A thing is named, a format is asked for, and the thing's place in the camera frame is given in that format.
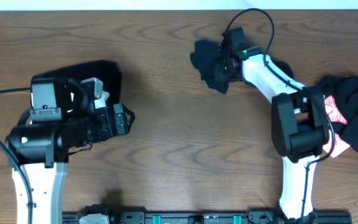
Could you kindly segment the black t-shirt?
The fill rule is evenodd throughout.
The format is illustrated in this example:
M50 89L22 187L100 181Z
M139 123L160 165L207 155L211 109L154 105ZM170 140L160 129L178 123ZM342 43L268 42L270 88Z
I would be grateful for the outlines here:
M209 88L225 94L230 83L215 80L215 65L220 58L219 45L218 42L208 40L195 42L195 51L190 54L190 60ZM239 82L258 89L268 100L281 93L294 93L304 87L290 75L288 64L273 61L260 47L248 48L244 56L241 70L243 81Z

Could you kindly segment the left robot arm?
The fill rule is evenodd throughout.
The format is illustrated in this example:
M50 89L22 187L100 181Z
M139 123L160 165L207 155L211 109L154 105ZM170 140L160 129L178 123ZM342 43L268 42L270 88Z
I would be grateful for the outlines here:
M6 137L17 157L17 222L61 223L69 150L128 134L135 114L122 103L108 106L97 78L35 78L30 96L31 108Z

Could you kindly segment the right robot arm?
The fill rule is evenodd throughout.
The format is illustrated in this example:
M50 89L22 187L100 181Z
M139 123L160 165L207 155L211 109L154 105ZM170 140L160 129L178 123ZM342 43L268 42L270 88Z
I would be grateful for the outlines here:
M313 211L315 169L329 141L323 95L292 79L260 47L249 47L241 28L223 32L220 53L217 80L246 82L270 102L272 142L283 161L279 206L287 221L305 221Z

